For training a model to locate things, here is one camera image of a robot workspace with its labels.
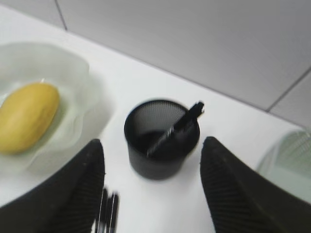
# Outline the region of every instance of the white desk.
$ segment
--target white desk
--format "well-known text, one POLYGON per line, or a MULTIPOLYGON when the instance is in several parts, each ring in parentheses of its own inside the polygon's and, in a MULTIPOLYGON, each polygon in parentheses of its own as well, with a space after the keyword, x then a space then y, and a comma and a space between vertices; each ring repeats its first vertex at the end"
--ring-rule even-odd
MULTIPOLYGON (((110 191, 117 190, 121 198, 117 233, 214 232, 199 175, 203 140, 209 135, 217 137, 256 168, 274 142, 296 129, 245 104, 0 6, 0 45, 18 41, 48 42, 81 55, 101 82, 102 108, 88 116, 84 142, 99 137, 104 145, 105 185, 110 191), (198 100, 206 104, 199 119, 201 139, 196 150, 176 176, 162 182, 141 178, 131 169, 123 135, 130 110, 154 98, 177 100, 187 107, 198 100)), ((57 163, 45 165, 14 177, 0 176, 0 205, 35 187, 60 167, 57 163)))

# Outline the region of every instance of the yellow mango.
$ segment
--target yellow mango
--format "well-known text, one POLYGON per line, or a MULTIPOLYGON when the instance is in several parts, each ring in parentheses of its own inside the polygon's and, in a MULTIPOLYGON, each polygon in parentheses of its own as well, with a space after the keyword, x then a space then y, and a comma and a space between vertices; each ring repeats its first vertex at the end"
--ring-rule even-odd
POLYGON ((47 83, 28 84, 9 95, 0 108, 0 152, 32 147, 50 126, 59 102, 57 89, 47 83))

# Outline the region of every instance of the frosted glass bowl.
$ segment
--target frosted glass bowl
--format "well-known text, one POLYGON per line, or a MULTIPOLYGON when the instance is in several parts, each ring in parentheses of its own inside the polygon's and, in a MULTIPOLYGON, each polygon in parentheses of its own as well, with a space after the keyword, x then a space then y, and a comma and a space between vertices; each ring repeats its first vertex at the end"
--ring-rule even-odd
POLYGON ((33 82, 56 86, 60 106, 52 125, 35 146, 21 154, 0 153, 0 173, 23 171, 41 153, 55 153, 74 145, 81 136, 85 113, 99 101, 89 65, 80 57, 48 44, 0 46, 0 105, 10 93, 33 82))

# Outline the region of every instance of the black mesh pen holder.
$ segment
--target black mesh pen holder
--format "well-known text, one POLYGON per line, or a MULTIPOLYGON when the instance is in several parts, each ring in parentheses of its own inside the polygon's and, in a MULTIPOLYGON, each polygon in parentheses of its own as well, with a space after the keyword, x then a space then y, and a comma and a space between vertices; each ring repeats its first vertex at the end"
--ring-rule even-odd
POLYGON ((174 175, 196 146, 200 129, 196 120, 174 134, 157 153, 148 148, 186 112, 184 106, 169 100, 152 100, 136 107, 127 117, 124 134, 133 169, 145 178, 162 180, 174 175))

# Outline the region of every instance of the white wall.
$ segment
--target white wall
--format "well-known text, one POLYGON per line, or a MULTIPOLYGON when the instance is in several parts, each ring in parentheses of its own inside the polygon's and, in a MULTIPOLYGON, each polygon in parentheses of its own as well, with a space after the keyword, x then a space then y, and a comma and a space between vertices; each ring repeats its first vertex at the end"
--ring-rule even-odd
MULTIPOLYGON (((26 2, 28 8, 34 8, 35 1, 52 2, 14 0, 19 9, 26 2)), ((12 5, 12 0, 0 2, 12 5)), ((311 126, 311 94, 297 98, 295 104, 297 109, 308 111, 287 113, 292 109, 290 96, 301 93, 296 91, 299 85, 292 89, 293 84, 311 66, 310 0, 58 3, 71 32, 263 110, 275 106, 274 114, 311 126)))

